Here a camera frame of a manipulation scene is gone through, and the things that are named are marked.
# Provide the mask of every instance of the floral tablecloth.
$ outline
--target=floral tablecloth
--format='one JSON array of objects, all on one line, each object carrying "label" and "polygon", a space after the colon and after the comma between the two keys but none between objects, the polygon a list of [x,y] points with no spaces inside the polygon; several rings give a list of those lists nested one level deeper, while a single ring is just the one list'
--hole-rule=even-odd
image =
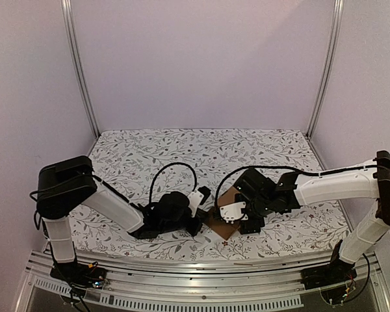
[{"label": "floral tablecloth", "polygon": [[[309,171],[319,164],[299,131],[254,129],[164,129],[106,131],[90,155],[96,174],[133,202],[148,202],[151,180],[171,162],[192,165],[198,185],[213,193],[230,171],[249,164],[289,165]],[[262,170],[274,181],[281,170]],[[229,179],[223,191],[239,175]],[[155,186],[154,199],[165,192],[192,190],[191,172],[168,168]],[[213,199],[203,206],[212,206]],[[332,249],[348,227],[336,201],[271,214],[260,234],[235,235],[228,241],[204,226],[196,237],[185,231],[136,240],[114,222],[81,206],[71,213],[75,246],[80,250],[182,261],[257,259]]]}]

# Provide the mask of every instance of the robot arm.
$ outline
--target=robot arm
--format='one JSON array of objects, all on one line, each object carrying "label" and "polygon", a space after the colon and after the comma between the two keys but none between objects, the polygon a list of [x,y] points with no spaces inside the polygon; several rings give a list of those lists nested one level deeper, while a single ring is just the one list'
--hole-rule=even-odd
[{"label": "robot arm", "polygon": [[69,213],[78,205],[106,216],[137,239],[184,228],[192,236],[201,229],[206,212],[198,209],[210,195],[206,187],[165,194],[159,202],[135,205],[108,183],[92,174],[88,157],[80,156],[43,168],[39,173],[36,210],[44,222],[55,262],[51,276],[83,288],[103,285],[105,270],[77,262]]},{"label": "robot arm", "polygon": [[355,262],[390,230],[390,154],[386,151],[379,151],[377,158],[361,165],[315,176],[289,172],[278,183],[248,169],[234,187],[240,196],[236,203],[220,207],[220,215],[226,222],[240,220],[242,233],[260,231],[254,228],[255,220],[272,212],[289,213],[303,205],[329,200],[376,200],[357,228],[335,246],[328,266],[302,271],[307,289],[339,283],[349,275],[355,277]]}]

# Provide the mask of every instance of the wire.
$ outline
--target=wire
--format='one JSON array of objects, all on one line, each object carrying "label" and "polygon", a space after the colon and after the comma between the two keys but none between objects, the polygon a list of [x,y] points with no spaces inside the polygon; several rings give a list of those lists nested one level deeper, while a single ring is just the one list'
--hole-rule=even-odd
[{"label": "wire", "polygon": [[107,182],[105,182],[104,180],[102,180],[102,178],[96,176],[95,174],[91,175],[95,180],[97,180],[98,182],[100,182],[102,185],[104,185],[105,187],[107,187],[109,190],[111,190],[113,193],[115,193],[118,197],[120,197],[122,200],[124,200],[126,203],[130,203],[130,200],[125,197],[122,193],[118,192],[114,187],[112,187],[111,185],[109,185]]},{"label": "wire", "polygon": [[52,187],[43,188],[42,190],[34,190],[33,192],[31,192],[29,194],[29,197],[32,198],[32,200],[37,202],[38,201],[37,198],[33,197],[33,195],[49,192],[50,190],[53,190],[53,189],[55,189],[57,187],[60,187],[60,186],[65,185],[65,184],[67,184],[69,182],[72,182],[73,180],[79,179],[80,177],[93,177],[93,175],[92,174],[79,174],[79,175],[76,175],[75,177],[71,177],[68,180],[65,180],[65,181],[63,181],[61,183],[53,185]]},{"label": "wire", "polygon": [[237,172],[240,172],[242,170],[247,170],[247,169],[251,169],[251,168],[256,168],[256,169],[272,169],[272,170],[290,170],[290,171],[293,171],[293,172],[297,172],[299,174],[303,174],[304,176],[309,176],[309,177],[323,177],[323,176],[328,176],[328,175],[331,175],[331,174],[340,174],[342,172],[347,172],[347,171],[353,171],[353,170],[361,170],[361,169],[369,169],[369,168],[382,168],[382,169],[385,169],[387,171],[390,172],[390,168],[386,167],[386,166],[382,166],[382,165],[379,165],[379,164],[370,164],[368,166],[355,166],[355,167],[346,167],[346,168],[339,168],[339,169],[333,169],[333,170],[327,170],[327,171],[323,171],[323,172],[306,172],[306,171],[303,171],[301,169],[297,169],[295,167],[291,167],[291,166],[261,166],[261,165],[253,165],[253,166],[243,166],[243,167],[240,167],[232,172],[230,172],[228,175],[226,175],[220,182],[220,184],[218,185],[218,188],[216,189],[216,192],[215,192],[215,199],[214,199],[214,208],[217,209],[218,208],[218,196],[220,194],[220,189],[222,187],[222,185],[224,184],[224,182],[229,178],[231,177],[233,174],[236,174]]},{"label": "wire", "polygon": [[34,211],[33,222],[34,222],[35,228],[39,231],[40,224],[42,223],[42,216],[39,214],[39,212],[37,210]]},{"label": "wire", "polygon": [[363,288],[361,288],[361,290],[354,297],[352,297],[351,299],[345,300],[344,303],[351,302],[352,300],[357,299],[363,293],[363,291],[365,290],[365,288],[369,284],[369,281],[370,281],[370,261],[369,261],[369,258],[367,258],[367,256],[364,253],[363,253],[363,257],[365,258],[365,260],[367,262],[367,278],[365,279],[365,283],[363,285]]},{"label": "wire", "polygon": [[[38,202],[38,199],[35,198],[33,195],[35,194],[41,194],[41,193],[45,193],[45,192],[49,192],[50,190],[53,190],[57,187],[61,187],[67,183],[70,183],[72,182],[73,180],[75,179],[78,179],[80,177],[93,177],[95,180],[97,180],[98,182],[100,182],[101,184],[103,184],[105,187],[107,187],[109,190],[111,190],[113,193],[115,193],[118,197],[120,197],[122,200],[124,200],[126,203],[130,203],[130,200],[125,197],[122,193],[118,192],[114,187],[112,187],[111,185],[109,185],[107,182],[105,182],[104,180],[102,180],[102,178],[98,177],[97,175],[94,175],[94,174],[79,174],[79,175],[76,175],[75,177],[72,177],[68,180],[65,180],[61,183],[58,183],[56,185],[53,185],[52,187],[48,187],[47,189],[46,188],[43,188],[42,190],[34,190],[33,192],[31,192],[29,194],[29,197],[34,201],[34,202]],[[40,213],[36,210],[33,214],[33,222],[34,222],[34,226],[35,228],[39,231],[40,230],[40,224],[42,223],[42,216],[40,215]]]},{"label": "wire", "polygon": [[68,279],[65,277],[65,275],[61,272],[61,270],[59,269],[58,267],[58,263],[57,263],[57,260],[55,259],[55,256],[53,255],[53,249],[52,249],[52,244],[49,245],[50,249],[51,249],[51,256],[52,256],[52,260],[53,260],[53,266],[58,270],[59,274],[62,276],[62,278],[64,279],[64,281],[71,287],[71,303],[72,303],[72,306],[77,310],[77,311],[80,311],[80,312],[83,312],[81,309],[79,309],[73,302],[73,293],[75,293],[77,295],[77,297],[79,298],[79,301],[81,301],[81,303],[83,304],[86,312],[91,312],[91,310],[88,308],[87,304],[85,303],[85,301],[83,300],[83,297],[77,292],[77,289],[75,288],[76,286],[74,285],[74,283],[70,283],[68,281]]},{"label": "wire", "polygon": [[192,175],[194,176],[194,189],[193,190],[196,190],[196,185],[198,184],[198,182],[197,182],[196,173],[195,173],[195,170],[193,169],[193,167],[191,167],[189,164],[185,164],[184,162],[171,162],[170,164],[167,164],[162,169],[160,169],[156,173],[155,177],[153,178],[153,181],[151,182],[151,185],[150,185],[150,191],[149,191],[149,204],[151,204],[151,197],[153,196],[153,188],[155,187],[156,179],[160,176],[160,174],[165,169],[172,167],[172,166],[176,166],[176,165],[185,166],[185,167],[190,169],[190,171],[192,172]]},{"label": "wire", "polygon": [[[342,296],[339,296],[337,298],[324,298],[324,296],[322,295],[322,290],[319,291],[320,293],[320,296],[321,298],[329,305],[329,306],[332,306],[332,307],[335,307],[335,306],[339,306],[339,305],[342,305],[342,304],[345,304],[347,302],[351,302],[355,299],[357,299],[362,293],[363,291],[365,290],[365,288],[367,287],[367,285],[369,284],[369,280],[370,280],[370,261],[369,261],[369,258],[367,258],[367,256],[363,253],[363,257],[365,258],[366,262],[367,262],[367,279],[365,280],[365,283],[363,285],[363,287],[361,288],[361,290],[354,296],[352,297],[351,299],[347,300],[348,299],[348,296],[350,293],[352,293],[352,291],[348,292],[348,289],[351,288],[351,285],[357,285],[356,281],[353,279],[352,276],[347,276],[348,278],[350,278],[351,280],[351,284],[349,286],[347,286],[347,291],[346,291],[346,294],[342,295]],[[344,300],[341,301],[341,303],[339,304],[332,304],[331,302],[336,302],[338,301],[339,299],[341,298],[344,298]]]},{"label": "wire", "polygon": [[[77,295],[77,297],[79,298],[79,301],[81,301],[81,303],[83,304],[84,308],[86,309],[86,312],[91,312],[90,308],[88,308],[88,306],[85,304],[83,298],[81,296],[78,295],[78,293],[75,293]],[[75,304],[73,302],[73,291],[71,291],[71,305],[75,308],[75,310],[79,311],[79,312],[84,312],[83,310],[79,309],[77,307],[77,304]]]}]

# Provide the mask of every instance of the black cable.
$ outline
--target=black cable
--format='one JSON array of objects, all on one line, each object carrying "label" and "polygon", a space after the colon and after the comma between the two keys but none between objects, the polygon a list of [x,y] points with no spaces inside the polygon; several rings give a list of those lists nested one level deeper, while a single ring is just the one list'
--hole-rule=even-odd
[{"label": "black cable", "polygon": [[365,258],[365,260],[367,262],[367,279],[365,280],[363,288],[361,288],[361,290],[354,297],[352,297],[351,299],[344,300],[344,303],[351,302],[352,300],[357,299],[363,293],[363,291],[365,290],[365,288],[369,284],[369,281],[370,281],[370,261],[369,261],[369,258],[367,258],[367,256],[364,253],[363,253],[363,256],[364,256],[364,258]]},{"label": "black cable", "polygon": [[102,178],[96,176],[95,174],[92,175],[92,177],[97,180],[98,182],[101,182],[102,185],[104,185],[105,187],[107,187],[109,190],[111,190],[113,193],[115,193],[118,197],[120,197],[122,200],[124,200],[126,203],[130,203],[130,200],[125,197],[122,193],[118,192],[114,187],[112,187],[111,185],[109,185],[107,182],[105,182],[104,180],[102,180]]},{"label": "black cable", "polygon": [[[72,304],[72,306],[75,308],[75,310],[77,310],[77,311],[79,311],[79,312],[84,312],[83,310],[81,310],[81,309],[79,309],[79,308],[77,307],[77,304],[75,304],[75,303],[73,302],[73,291],[71,291],[70,294],[71,294],[71,304]],[[84,302],[84,300],[82,299],[82,297],[81,297],[81,296],[78,296],[78,298],[79,298],[79,301],[81,301],[81,303],[83,304],[84,308],[86,309],[86,312],[91,312],[91,310],[90,310],[90,309],[88,308],[88,306],[85,304],[85,302]]]},{"label": "black cable", "polygon": [[35,228],[39,231],[40,224],[42,223],[42,216],[39,214],[39,212],[37,210],[34,211],[33,222],[34,222]]},{"label": "black cable", "polygon": [[65,180],[65,181],[61,182],[61,183],[53,185],[52,187],[43,188],[42,190],[34,190],[33,192],[31,192],[29,194],[29,197],[32,198],[32,200],[37,202],[38,200],[35,197],[33,197],[33,195],[48,192],[48,191],[53,190],[53,189],[55,189],[57,187],[65,185],[66,183],[72,182],[73,180],[76,180],[76,179],[78,179],[80,177],[93,177],[93,175],[92,174],[79,174],[79,175],[76,175],[75,177],[72,177],[72,178],[70,178],[68,180]]},{"label": "black cable", "polygon": [[221,182],[218,185],[218,188],[217,188],[217,190],[215,192],[215,199],[214,199],[214,208],[215,209],[218,208],[218,196],[220,194],[220,189],[221,189],[222,185],[224,184],[224,182],[229,177],[231,177],[233,174],[236,174],[237,172],[240,172],[241,170],[247,170],[247,169],[250,169],[250,168],[273,169],[273,170],[290,170],[290,171],[293,171],[293,172],[298,172],[299,174],[303,174],[304,176],[307,175],[309,177],[323,177],[323,176],[328,176],[328,175],[331,175],[331,174],[340,174],[342,172],[353,171],[353,170],[361,170],[361,169],[369,169],[369,168],[382,168],[382,169],[388,170],[390,172],[390,168],[388,168],[386,166],[379,165],[379,164],[369,164],[367,166],[346,167],[346,168],[327,170],[327,171],[323,171],[323,172],[306,172],[306,171],[303,171],[301,169],[297,169],[297,168],[291,167],[291,166],[265,166],[265,165],[264,166],[261,166],[261,165],[243,166],[243,167],[240,167],[240,168],[230,172],[228,175],[226,175],[221,180]]},{"label": "black cable", "polygon": [[[53,255],[52,244],[49,244],[49,247],[50,247],[50,250],[51,250],[51,256],[52,256],[52,260],[53,260],[53,266],[58,270],[58,273],[62,276],[62,278],[64,279],[64,281],[71,287],[71,300],[73,300],[73,293],[75,293],[75,295],[77,295],[77,297],[79,298],[79,301],[81,301],[81,303],[83,304],[84,308],[86,309],[86,312],[91,312],[91,310],[88,308],[87,304],[86,304],[85,301],[83,300],[83,297],[77,292],[77,289],[75,288],[75,286],[73,285],[73,283],[70,283],[70,282],[68,281],[68,279],[65,277],[65,275],[61,272],[61,270],[59,270],[57,260],[55,259],[55,256]],[[78,311],[80,311],[80,312],[83,312],[83,311],[80,310],[75,304],[73,304],[73,307],[76,308],[76,310],[78,310]]]},{"label": "black cable", "polygon": [[[53,185],[52,187],[48,187],[47,189],[43,188],[42,190],[34,190],[33,192],[31,192],[29,194],[29,197],[33,201],[37,202],[38,199],[35,198],[33,195],[49,192],[50,190],[53,190],[53,189],[55,189],[57,187],[61,187],[61,186],[65,185],[66,183],[72,182],[73,180],[78,179],[80,177],[93,177],[95,180],[97,180],[98,182],[103,184],[105,187],[107,187],[109,190],[111,190],[113,193],[115,193],[118,197],[120,197],[126,203],[130,203],[130,200],[127,197],[125,197],[122,193],[118,192],[114,187],[109,185],[107,182],[102,180],[102,178],[100,178],[100,177],[98,177],[97,175],[94,175],[94,174],[79,174],[79,175],[76,175],[75,177],[72,177],[72,178],[70,178],[68,180],[65,180],[65,181],[61,182],[61,183]],[[34,222],[35,228],[39,231],[40,230],[40,224],[42,223],[42,216],[39,214],[39,212],[37,210],[33,214],[33,222]]]},{"label": "black cable", "polygon": [[155,187],[155,182],[156,182],[156,179],[160,176],[160,174],[167,168],[169,167],[172,167],[172,166],[176,166],[176,165],[180,165],[180,166],[185,166],[187,168],[190,169],[190,171],[192,172],[193,176],[194,176],[194,189],[193,190],[196,190],[196,185],[198,184],[198,181],[196,179],[196,173],[195,173],[195,170],[193,169],[193,167],[191,167],[189,164],[185,164],[184,162],[171,162],[170,164],[167,164],[166,166],[164,166],[162,169],[160,169],[155,177],[153,178],[153,181],[151,182],[151,185],[150,185],[150,191],[149,191],[149,204],[151,204],[151,197],[153,196],[153,188]]}]

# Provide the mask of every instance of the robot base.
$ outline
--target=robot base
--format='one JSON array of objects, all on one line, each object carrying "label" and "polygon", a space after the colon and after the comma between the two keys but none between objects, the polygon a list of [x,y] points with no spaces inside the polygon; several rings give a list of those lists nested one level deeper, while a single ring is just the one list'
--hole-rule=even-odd
[{"label": "robot base", "polygon": [[60,263],[51,270],[51,277],[57,280],[65,281],[71,287],[79,288],[97,288],[100,289],[105,284],[107,270],[98,266],[89,267],[77,262]]},{"label": "robot base", "polygon": [[306,268],[301,271],[302,283],[305,289],[314,289],[341,283],[357,277],[357,272],[351,268],[348,272],[333,271],[331,265]]}]

